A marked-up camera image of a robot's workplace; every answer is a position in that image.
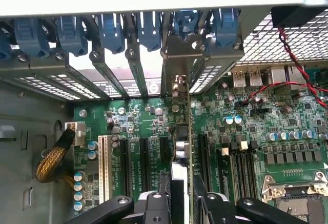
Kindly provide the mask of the long black expansion slot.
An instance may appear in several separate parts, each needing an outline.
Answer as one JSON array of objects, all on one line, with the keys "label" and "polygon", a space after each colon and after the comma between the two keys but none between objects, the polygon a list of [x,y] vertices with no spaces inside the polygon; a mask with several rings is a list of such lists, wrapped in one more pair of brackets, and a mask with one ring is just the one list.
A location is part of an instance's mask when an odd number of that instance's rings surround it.
[{"label": "long black expansion slot", "polygon": [[151,190],[151,166],[149,142],[147,138],[139,140],[140,147],[140,172],[141,172],[141,188],[143,192]]},{"label": "long black expansion slot", "polygon": [[213,191],[212,171],[210,164],[210,147],[208,137],[205,134],[198,134],[198,156],[201,166],[201,175],[208,192]]},{"label": "long black expansion slot", "polygon": [[130,198],[133,197],[132,194],[132,169],[131,169],[131,155],[130,147],[127,139],[122,139],[120,141],[120,151],[121,151],[121,170],[123,177],[123,189],[124,195]]}]

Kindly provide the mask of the silver usb port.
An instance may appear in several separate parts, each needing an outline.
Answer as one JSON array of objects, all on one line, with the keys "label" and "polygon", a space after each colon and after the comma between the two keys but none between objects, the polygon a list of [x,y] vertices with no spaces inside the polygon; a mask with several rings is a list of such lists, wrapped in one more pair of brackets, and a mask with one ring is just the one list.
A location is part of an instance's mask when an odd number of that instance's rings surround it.
[{"label": "silver usb port", "polygon": [[233,86],[235,88],[243,88],[246,87],[246,79],[245,74],[242,71],[233,71],[232,72],[233,77]]},{"label": "silver usb port", "polygon": [[261,73],[259,70],[250,70],[249,79],[251,87],[258,87],[263,85]]}]

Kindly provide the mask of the short black expansion slot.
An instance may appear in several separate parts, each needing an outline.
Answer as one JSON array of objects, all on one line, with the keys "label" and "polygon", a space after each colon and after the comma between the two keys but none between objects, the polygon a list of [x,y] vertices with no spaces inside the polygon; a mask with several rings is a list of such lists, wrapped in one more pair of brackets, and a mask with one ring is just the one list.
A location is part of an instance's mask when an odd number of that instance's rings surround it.
[{"label": "short black expansion slot", "polygon": [[170,150],[170,141],[168,137],[160,137],[159,138],[160,145],[160,160],[161,161],[169,161],[171,159],[171,150]]}]

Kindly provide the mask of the silver vented slot cover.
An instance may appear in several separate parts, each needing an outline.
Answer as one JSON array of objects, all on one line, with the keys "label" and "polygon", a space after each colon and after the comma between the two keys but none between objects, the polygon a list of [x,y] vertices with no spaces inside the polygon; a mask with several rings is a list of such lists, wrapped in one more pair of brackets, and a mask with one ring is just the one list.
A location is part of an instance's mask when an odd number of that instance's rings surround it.
[{"label": "silver vented slot cover", "polygon": [[81,94],[83,97],[88,99],[100,99],[100,96],[85,87],[84,85],[78,83],[77,81],[73,80],[72,78],[68,77],[65,74],[58,74],[58,75],[48,75],[49,78],[53,79],[54,81],[64,85],[65,87]]},{"label": "silver vented slot cover", "polygon": [[200,93],[210,81],[220,72],[222,66],[207,66],[197,78],[195,84],[190,88],[191,93]]},{"label": "silver vented slot cover", "polygon": [[76,95],[74,94],[71,94],[67,91],[64,91],[60,88],[57,88],[47,82],[44,82],[40,79],[37,79],[35,77],[18,77],[18,78],[15,78],[15,80],[19,81],[19,82],[22,82],[24,84],[27,84],[29,86],[32,86],[38,90],[41,90],[41,91],[44,91],[48,94],[52,94],[52,95],[55,95],[57,97],[61,97],[61,98],[64,98],[66,100],[80,100],[79,97],[77,97]]}]

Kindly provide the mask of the white power connector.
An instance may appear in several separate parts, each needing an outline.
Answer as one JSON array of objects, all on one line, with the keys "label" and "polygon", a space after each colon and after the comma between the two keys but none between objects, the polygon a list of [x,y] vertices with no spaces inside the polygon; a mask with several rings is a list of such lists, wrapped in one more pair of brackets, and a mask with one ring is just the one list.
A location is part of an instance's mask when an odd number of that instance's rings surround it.
[{"label": "white power connector", "polygon": [[75,132],[75,137],[73,140],[73,146],[75,147],[84,147],[85,146],[85,137],[86,137],[86,127],[83,122],[76,121],[76,122],[67,122],[65,123],[65,129],[71,129]]}]

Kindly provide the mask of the green motherboard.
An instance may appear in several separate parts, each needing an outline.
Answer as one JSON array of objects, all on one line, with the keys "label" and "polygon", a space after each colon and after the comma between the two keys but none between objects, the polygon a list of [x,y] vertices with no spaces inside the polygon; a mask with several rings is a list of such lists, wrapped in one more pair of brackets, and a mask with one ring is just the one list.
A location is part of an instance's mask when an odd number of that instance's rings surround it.
[{"label": "green motherboard", "polygon": [[[261,73],[273,77],[275,70]],[[252,150],[256,175],[257,200],[264,176],[270,174],[278,182],[309,179],[321,171],[328,179],[328,77],[315,84],[313,97],[301,80],[286,80],[258,87],[235,88],[232,74],[218,86],[203,94],[190,92],[193,176],[201,175],[198,156],[198,134],[208,137],[212,186],[219,192],[216,151],[230,157],[230,192],[237,204],[233,153]],[[182,103],[171,97],[131,100],[92,101],[74,110],[74,121],[86,127],[85,146],[74,146],[73,211],[74,217],[99,203],[98,136],[112,135],[113,199],[124,195],[120,141],[127,139],[132,169],[132,199],[138,201],[142,191],[139,140],[149,142],[151,190],[158,191],[161,173],[170,173],[173,158],[173,133],[182,121]],[[159,138],[170,141],[169,161],[160,160]],[[171,214],[171,180],[168,193]]]}]

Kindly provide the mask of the black case fan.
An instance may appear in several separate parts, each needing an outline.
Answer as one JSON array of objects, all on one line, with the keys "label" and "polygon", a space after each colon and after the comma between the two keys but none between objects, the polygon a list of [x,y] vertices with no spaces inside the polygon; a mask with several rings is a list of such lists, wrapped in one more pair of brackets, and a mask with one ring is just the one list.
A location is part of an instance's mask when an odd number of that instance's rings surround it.
[{"label": "black case fan", "polygon": [[271,8],[273,27],[301,27],[328,7],[275,6]]}]

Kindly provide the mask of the grey metal pc case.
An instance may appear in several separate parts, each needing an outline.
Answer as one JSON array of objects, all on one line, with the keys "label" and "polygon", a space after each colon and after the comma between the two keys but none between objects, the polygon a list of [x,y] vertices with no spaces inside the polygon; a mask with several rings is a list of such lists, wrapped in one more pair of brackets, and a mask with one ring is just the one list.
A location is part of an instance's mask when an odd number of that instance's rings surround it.
[{"label": "grey metal pc case", "polygon": [[[197,10],[195,33],[202,58],[193,62],[190,88],[207,66],[222,66],[199,93],[218,86],[233,71],[250,70],[273,77],[274,84],[301,80],[313,97],[315,84],[328,77],[328,9],[301,27],[273,27],[275,6],[328,7],[328,0],[0,0],[0,30],[12,49],[0,60],[0,224],[64,224],[73,219],[75,132],[65,129],[74,121],[77,106],[92,101],[164,98],[160,93],[161,48],[174,33],[174,12]],[[216,46],[213,11],[238,9],[236,43]],[[137,14],[161,13],[161,48],[148,52],[137,34]],[[125,51],[118,54],[101,45],[97,16],[120,14]],[[57,18],[80,16],[88,53],[74,56],[59,42]],[[14,20],[39,18],[50,46],[50,56],[39,58],[20,50]],[[88,99],[49,78],[65,74],[100,96]],[[76,95],[66,100],[15,80],[35,77]]]}]

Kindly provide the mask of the silver cpu socket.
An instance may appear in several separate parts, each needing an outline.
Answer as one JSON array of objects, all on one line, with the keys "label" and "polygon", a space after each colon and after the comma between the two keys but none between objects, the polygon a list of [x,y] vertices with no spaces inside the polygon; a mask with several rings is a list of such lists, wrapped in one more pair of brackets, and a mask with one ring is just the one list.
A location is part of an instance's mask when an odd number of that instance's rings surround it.
[{"label": "silver cpu socket", "polygon": [[309,179],[278,182],[264,176],[261,200],[308,224],[328,224],[328,179],[316,171]]}]

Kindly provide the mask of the white expansion slot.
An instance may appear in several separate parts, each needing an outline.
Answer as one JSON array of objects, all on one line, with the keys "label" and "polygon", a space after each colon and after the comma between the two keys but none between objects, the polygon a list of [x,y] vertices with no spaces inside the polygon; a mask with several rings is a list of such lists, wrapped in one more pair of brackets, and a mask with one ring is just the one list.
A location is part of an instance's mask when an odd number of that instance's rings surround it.
[{"label": "white expansion slot", "polygon": [[113,196],[112,190],[112,135],[98,136],[99,203]]}]

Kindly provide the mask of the blue plastic slot clip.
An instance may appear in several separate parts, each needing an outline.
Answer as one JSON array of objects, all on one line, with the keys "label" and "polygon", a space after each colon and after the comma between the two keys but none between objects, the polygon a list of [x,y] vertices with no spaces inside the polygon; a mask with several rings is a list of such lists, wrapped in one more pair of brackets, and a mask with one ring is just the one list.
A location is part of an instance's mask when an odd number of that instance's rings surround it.
[{"label": "blue plastic slot clip", "polygon": [[50,46],[39,18],[15,19],[14,33],[21,51],[39,58],[50,56]]},{"label": "blue plastic slot clip", "polygon": [[174,34],[186,41],[188,36],[195,33],[199,15],[197,10],[180,10],[174,12]]},{"label": "blue plastic slot clip", "polygon": [[137,14],[137,34],[141,45],[148,52],[156,51],[162,45],[161,13],[156,11]]},{"label": "blue plastic slot clip", "polygon": [[9,60],[12,49],[8,37],[0,30],[0,60]]},{"label": "blue plastic slot clip", "polygon": [[112,54],[124,52],[125,37],[120,14],[100,14],[97,16],[97,21],[101,45]]},{"label": "blue plastic slot clip", "polygon": [[74,56],[88,53],[88,41],[80,16],[60,16],[56,21],[58,39],[61,47]]},{"label": "blue plastic slot clip", "polygon": [[213,11],[212,32],[216,46],[224,48],[236,43],[238,32],[238,9],[219,8]]}]

